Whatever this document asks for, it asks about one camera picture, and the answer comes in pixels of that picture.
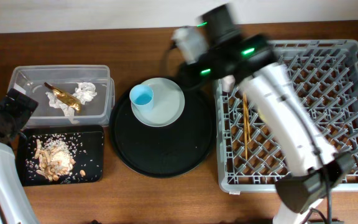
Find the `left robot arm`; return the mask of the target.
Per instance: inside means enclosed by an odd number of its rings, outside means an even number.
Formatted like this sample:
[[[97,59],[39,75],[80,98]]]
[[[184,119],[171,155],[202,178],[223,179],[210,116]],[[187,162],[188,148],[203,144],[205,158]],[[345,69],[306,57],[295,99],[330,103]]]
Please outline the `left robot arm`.
[[[11,88],[0,101],[0,223],[38,223],[20,182],[11,142],[38,103]]]

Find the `peanut shells and rice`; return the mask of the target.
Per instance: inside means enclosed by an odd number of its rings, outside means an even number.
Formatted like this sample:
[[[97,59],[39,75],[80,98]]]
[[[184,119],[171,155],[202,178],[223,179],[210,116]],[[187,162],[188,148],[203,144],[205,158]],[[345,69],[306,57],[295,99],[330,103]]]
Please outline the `peanut shells and rice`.
[[[44,134],[32,136],[30,157],[25,160],[26,177],[48,184],[69,184],[85,180],[86,164],[80,157],[87,155],[81,135]]]

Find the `pink cup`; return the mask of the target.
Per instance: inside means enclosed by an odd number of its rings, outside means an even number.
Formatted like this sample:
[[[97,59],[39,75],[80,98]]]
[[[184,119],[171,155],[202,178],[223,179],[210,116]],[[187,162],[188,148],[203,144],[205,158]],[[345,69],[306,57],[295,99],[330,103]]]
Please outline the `pink cup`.
[[[222,91],[229,93],[233,90],[235,85],[235,78],[233,75],[228,75],[221,79]]]

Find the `yellow bowl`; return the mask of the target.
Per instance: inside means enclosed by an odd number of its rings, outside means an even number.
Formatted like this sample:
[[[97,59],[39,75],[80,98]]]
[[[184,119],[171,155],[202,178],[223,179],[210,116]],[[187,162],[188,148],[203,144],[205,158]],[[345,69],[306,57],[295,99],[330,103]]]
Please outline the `yellow bowl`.
[[[262,111],[260,110],[260,108],[257,109],[257,112],[258,112],[259,118],[260,118],[264,123],[266,123],[266,122],[267,122],[266,117],[264,116],[264,114],[262,113]]]

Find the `grey round plate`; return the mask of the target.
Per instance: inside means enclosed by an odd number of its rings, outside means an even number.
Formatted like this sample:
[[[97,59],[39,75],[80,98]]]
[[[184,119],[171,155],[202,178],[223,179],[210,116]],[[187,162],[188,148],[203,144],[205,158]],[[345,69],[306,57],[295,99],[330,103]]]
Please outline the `grey round plate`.
[[[151,78],[141,84],[148,85],[154,92],[154,107],[141,112],[132,103],[134,116],[143,124],[155,128],[174,123],[185,108],[185,96],[181,88],[167,78]]]

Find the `wooden chopstick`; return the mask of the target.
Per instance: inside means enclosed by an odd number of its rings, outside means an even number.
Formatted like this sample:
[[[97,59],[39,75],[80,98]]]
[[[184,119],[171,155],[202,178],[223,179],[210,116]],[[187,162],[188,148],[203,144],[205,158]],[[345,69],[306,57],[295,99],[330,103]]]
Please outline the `wooden chopstick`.
[[[245,93],[242,95],[242,102],[244,102],[243,98],[247,97]],[[244,104],[243,104],[243,121],[244,121],[244,148],[245,148],[245,160],[248,160],[248,138],[247,138],[247,128],[246,128],[246,119],[245,119],[245,111],[244,111]]]
[[[249,122],[249,109],[248,109],[248,102],[247,102],[247,98],[243,98],[244,102],[244,111],[246,113],[245,115],[245,119],[246,119],[246,128],[247,128],[247,138],[248,141],[251,142],[251,136],[250,136],[250,122]]]

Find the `gold snack wrapper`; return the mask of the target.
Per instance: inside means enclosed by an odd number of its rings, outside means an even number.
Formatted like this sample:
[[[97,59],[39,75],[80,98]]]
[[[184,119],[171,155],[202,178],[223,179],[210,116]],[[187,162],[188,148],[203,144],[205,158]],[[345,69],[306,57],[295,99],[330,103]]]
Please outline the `gold snack wrapper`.
[[[51,90],[52,93],[57,97],[57,99],[60,100],[62,103],[66,104],[67,106],[73,108],[78,112],[81,111],[81,102],[79,99],[57,87],[48,84],[47,82],[45,82],[44,85],[49,90]]]

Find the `light blue cup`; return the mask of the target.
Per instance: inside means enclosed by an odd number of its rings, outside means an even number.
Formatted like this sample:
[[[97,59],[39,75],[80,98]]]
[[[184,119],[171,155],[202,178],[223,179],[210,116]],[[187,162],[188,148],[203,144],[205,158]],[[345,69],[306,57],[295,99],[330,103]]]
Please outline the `light blue cup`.
[[[136,85],[130,93],[131,103],[141,112],[150,111],[154,107],[154,92],[148,85]]]

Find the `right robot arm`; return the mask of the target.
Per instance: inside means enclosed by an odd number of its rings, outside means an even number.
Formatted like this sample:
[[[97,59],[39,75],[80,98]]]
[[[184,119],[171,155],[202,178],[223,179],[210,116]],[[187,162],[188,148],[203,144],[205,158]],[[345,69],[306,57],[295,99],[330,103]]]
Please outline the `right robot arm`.
[[[223,79],[254,102],[280,144],[288,174],[276,181],[282,203],[274,223],[306,223],[322,200],[352,170],[348,152],[338,152],[314,125],[293,91],[287,69],[263,34],[246,37],[228,7],[216,7],[196,27],[176,29],[172,41],[185,63],[177,76],[186,90]]]

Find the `white tissue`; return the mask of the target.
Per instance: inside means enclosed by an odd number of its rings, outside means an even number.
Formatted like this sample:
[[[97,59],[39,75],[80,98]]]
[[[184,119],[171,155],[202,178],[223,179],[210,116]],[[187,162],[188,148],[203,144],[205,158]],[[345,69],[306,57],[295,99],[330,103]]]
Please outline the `white tissue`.
[[[78,112],[73,108],[67,106],[66,104],[62,103],[60,100],[57,99],[57,97],[52,93],[51,90],[47,91],[45,94],[49,100],[49,106],[55,109],[61,109],[63,111],[64,116],[74,116],[75,113],[81,112]],[[90,82],[78,83],[78,86],[75,88],[74,93],[72,93],[71,95],[80,100],[82,110],[83,105],[92,101],[93,98],[97,96],[96,86]]]

